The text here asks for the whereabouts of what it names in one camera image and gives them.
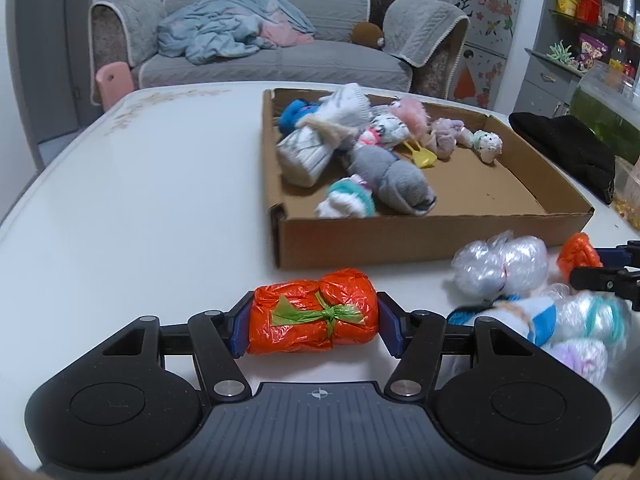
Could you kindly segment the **orange plastic bag bundle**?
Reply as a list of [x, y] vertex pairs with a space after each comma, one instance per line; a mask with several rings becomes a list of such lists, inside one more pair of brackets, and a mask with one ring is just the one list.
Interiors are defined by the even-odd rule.
[[342, 269], [317, 281], [294, 280], [254, 291], [250, 354], [329, 351], [378, 334], [378, 296], [366, 274]]

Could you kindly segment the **purple-banded bubble wrap bundle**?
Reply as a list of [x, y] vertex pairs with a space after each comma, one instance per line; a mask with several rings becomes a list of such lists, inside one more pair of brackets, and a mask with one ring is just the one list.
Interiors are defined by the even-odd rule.
[[600, 385], [608, 369], [608, 350], [597, 339], [567, 339], [547, 344], [544, 350], [594, 386]]

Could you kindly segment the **white mesh sock bundle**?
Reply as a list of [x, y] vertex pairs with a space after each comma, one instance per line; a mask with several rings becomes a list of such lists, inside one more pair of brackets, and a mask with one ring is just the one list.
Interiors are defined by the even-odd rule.
[[301, 188], [318, 182], [334, 151], [335, 143], [310, 127], [293, 131], [276, 146], [282, 177]]

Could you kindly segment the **white green-print sock bundle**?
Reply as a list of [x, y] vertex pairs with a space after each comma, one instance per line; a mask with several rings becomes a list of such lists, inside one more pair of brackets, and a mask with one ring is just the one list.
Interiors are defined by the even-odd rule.
[[393, 150], [398, 144], [406, 142], [410, 138], [407, 125], [392, 113], [374, 116], [369, 127], [360, 134], [356, 141], [356, 147], [377, 145]]

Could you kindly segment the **pink fluffy bird toy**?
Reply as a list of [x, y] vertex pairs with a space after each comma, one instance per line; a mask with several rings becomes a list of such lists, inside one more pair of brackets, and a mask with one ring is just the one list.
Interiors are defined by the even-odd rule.
[[426, 141], [431, 132], [431, 117], [421, 101], [405, 96], [390, 103], [390, 112], [408, 127], [413, 139]]

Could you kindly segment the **teal-banded plastic bundle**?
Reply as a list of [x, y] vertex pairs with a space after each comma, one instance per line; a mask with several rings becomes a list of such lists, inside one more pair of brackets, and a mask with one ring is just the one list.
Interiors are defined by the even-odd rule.
[[609, 352], [624, 352], [631, 331], [631, 308], [612, 292], [582, 290], [554, 300], [555, 326], [550, 342], [601, 341]]

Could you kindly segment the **clear plastic wrapped bundle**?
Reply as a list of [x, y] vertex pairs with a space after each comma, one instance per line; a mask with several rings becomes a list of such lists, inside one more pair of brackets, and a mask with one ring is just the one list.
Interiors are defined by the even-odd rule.
[[451, 260], [451, 269], [457, 289], [471, 298], [523, 295], [546, 281], [548, 250], [538, 237], [515, 237], [506, 231], [460, 248]]

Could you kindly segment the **black knit hat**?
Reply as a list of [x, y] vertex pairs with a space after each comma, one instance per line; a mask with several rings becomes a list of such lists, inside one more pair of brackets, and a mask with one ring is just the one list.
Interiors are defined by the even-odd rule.
[[556, 166], [611, 205], [614, 198], [615, 155], [573, 115], [555, 118], [514, 112], [509, 122], [519, 136]]

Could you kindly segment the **glass fish tank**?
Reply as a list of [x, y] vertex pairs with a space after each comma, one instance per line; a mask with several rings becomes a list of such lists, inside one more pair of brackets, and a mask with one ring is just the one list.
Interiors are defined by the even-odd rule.
[[594, 62], [570, 101], [570, 114], [585, 124], [616, 156], [639, 159], [639, 84], [608, 64]]

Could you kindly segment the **brown cardboard box tray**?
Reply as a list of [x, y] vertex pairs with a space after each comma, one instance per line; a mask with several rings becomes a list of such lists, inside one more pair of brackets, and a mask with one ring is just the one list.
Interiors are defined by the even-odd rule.
[[410, 122], [371, 119], [382, 96], [274, 89], [262, 97], [262, 168], [274, 261], [284, 270], [443, 259], [502, 232], [559, 246], [593, 210], [531, 145], [499, 119], [430, 104], [499, 141], [497, 158], [458, 148], [420, 168]]

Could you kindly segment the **white spotted sock bundle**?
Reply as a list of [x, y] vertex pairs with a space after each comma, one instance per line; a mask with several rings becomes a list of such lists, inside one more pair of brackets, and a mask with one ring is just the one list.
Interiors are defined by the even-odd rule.
[[472, 132], [463, 128], [458, 136], [458, 143], [469, 148], [486, 165], [492, 165], [502, 153], [502, 140], [497, 133], [484, 130]]

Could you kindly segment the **grey storage cabinet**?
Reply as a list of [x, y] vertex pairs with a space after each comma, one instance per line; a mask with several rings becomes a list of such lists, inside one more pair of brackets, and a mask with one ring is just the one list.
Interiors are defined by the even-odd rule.
[[[621, 6], [623, 0], [602, 0]], [[572, 55], [580, 53], [579, 37], [593, 36], [613, 47], [620, 34], [608, 27], [607, 22], [589, 24], [555, 10], [556, 0], [544, 0], [541, 18], [533, 47], [526, 50], [529, 61], [518, 99], [517, 112], [529, 112], [547, 117], [566, 114], [570, 100], [582, 74], [573, 67], [549, 58], [552, 44], [560, 42]]]

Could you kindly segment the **grey fabric sofa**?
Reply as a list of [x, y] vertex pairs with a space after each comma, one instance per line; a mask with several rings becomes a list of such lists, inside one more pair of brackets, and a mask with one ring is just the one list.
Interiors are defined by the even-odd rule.
[[349, 84], [446, 98], [469, 18], [440, 0], [98, 0], [91, 69], [134, 88], [228, 81]]

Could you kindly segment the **brown plush toy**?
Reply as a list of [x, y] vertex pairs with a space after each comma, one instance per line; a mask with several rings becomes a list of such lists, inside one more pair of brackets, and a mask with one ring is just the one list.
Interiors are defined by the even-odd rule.
[[350, 33], [349, 41], [357, 46], [382, 50], [385, 38], [382, 29], [370, 22], [357, 23]]

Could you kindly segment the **light blue crumpled blanket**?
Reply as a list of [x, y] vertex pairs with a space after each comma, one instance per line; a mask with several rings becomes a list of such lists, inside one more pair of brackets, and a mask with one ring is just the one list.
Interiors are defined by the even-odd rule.
[[205, 65], [309, 44], [315, 34], [288, 0], [195, 0], [160, 22], [157, 49], [165, 58]]

